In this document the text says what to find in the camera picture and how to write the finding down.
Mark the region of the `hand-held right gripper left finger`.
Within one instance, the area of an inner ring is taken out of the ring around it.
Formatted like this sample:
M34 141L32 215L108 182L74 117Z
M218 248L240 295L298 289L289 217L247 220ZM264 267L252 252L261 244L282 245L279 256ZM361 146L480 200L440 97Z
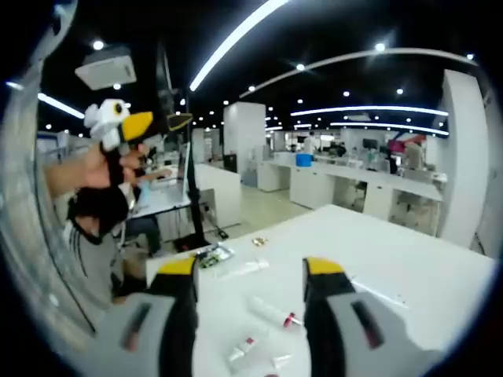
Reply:
M93 376L191 376L198 268L166 262L149 287L114 305L92 342Z

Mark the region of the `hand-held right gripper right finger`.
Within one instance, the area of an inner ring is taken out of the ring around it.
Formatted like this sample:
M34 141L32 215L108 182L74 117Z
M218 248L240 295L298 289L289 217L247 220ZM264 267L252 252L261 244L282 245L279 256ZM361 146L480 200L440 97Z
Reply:
M426 376L441 359L378 298L357 291L341 265L306 257L303 272L312 376Z

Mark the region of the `person's left hand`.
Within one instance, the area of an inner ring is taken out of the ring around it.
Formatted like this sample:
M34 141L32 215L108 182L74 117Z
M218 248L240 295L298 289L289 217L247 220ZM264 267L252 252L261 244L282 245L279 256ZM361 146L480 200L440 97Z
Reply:
M83 186L103 189L124 182L136 185L137 170L148 154L149 148L144 144L139 144L123 156L119 152L103 152L100 143L93 145L83 157Z

